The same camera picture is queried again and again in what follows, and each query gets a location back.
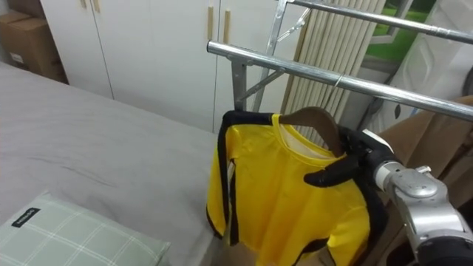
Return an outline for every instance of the bed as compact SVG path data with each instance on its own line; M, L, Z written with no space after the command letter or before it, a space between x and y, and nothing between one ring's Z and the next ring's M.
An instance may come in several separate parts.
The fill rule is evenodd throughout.
M0 224L48 190L170 241L173 265L219 249L205 218L216 136L0 63Z

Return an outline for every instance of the wooden hanger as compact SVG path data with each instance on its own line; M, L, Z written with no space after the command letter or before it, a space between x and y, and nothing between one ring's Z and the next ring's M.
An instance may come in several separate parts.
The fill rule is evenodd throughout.
M332 115L320 107L305 107L290 115L279 116L279 123L293 126L309 126L314 128L336 156L343 155L338 126Z

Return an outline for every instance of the yellow shirt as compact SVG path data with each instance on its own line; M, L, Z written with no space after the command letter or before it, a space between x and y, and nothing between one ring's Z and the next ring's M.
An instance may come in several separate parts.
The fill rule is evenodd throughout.
M230 244L257 252L258 265L294 265L325 245L336 265L352 265L381 234L386 214L360 178L329 188L304 182L304 175L338 159L292 126L280 126L279 115L227 112L207 201L215 234L222 237L229 227Z

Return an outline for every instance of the metal bar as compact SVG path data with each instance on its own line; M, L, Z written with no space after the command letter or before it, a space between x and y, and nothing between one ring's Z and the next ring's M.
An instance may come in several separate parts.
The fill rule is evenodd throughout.
M398 10L396 11L396 14L394 15L395 18L402 18L404 19L407 15L407 12L409 12L409 9L412 6L414 0L402 0L401 1L401 6L398 7ZM391 35L393 38L395 38L395 35L399 31L398 27L393 27L390 26L389 29L387 30L387 35Z
M235 110L244 111L246 110L246 100L237 101L237 99L246 92L246 64L242 61L232 61L231 73L234 85Z
M264 80L258 82L256 85L252 86L248 89L243 96L240 96L237 101L246 100L246 98L252 96L253 94L257 93L260 89L264 88L269 83L273 82L275 79L281 77L284 74L284 70L278 70L272 72L271 75L266 77Z
M343 16L349 16L352 18L359 18L365 21L372 21L379 24L386 24L394 27L400 27L406 30L414 30L427 35L432 35L439 38L445 38L453 41L459 41L466 44L473 44L473 35L469 33L463 33L458 30L448 30L441 27L427 25L415 21L408 21L401 18L395 18L391 16L384 16L375 13L368 13L360 10L355 10L349 7L342 7L337 4L325 3L320 0L293 0L291 4L296 4L302 7L308 7L311 9L317 9L335 13Z
M274 55L274 50L276 49L276 44L278 43L279 32L281 31L282 19L284 18L284 13L286 12L287 0L279 0L278 7L276 8L276 15L274 16L273 26L269 35L268 46L266 47L266 55ZM263 69L261 71L261 76L259 81L263 81L269 75L269 69ZM253 102L253 112L258 112L259 107L261 106L261 101L263 99L263 93L265 88L262 87L258 91Z
M340 74L333 71L327 71L313 66L296 63L294 61L263 55L262 53L231 45L220 44L215 41L208 42L207 51L216 55L226 56L227 58L234 60L234 62L236 62L235 60L238 60L240 64L283 70L291 75L308 78L329 85L335 85L339 80L338 87L343 89L360 92L365 95L372 95L377 98L473 122L473 107L464 104L454 103L449 100L441 100L402 89L396 89L391 86L362 80L360 78L352 78L350 76L340 78Z
M297 20L296 24L294 24L294 26L292 26L289 30L287 30L285 33L282 33L279 37L278 37L278 42L281 42L282 40L284 40L285 38L287 38L289 35L291 35L293 32L295 32L296 30L302 28L304 25L305 25L305 20L307 19L307 17L309 16L310 14L310 8L307 8L301 15L301 17Z

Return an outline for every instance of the white wardrobe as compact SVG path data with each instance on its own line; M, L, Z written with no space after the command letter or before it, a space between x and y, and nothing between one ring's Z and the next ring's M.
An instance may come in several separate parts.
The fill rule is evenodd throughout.
M264 52L277 1L41 3L72 86L217 132L222 115L233 108L231 66L206 52L208 30L214 40L223 42L226 34L229 44ZM289 6L282 32L303 11ZM276 56L292 59L298 37L294 33L278 44ZM260 71L248 68L249 86ZM286 83L280 77L267 88L262 111L279 112Z

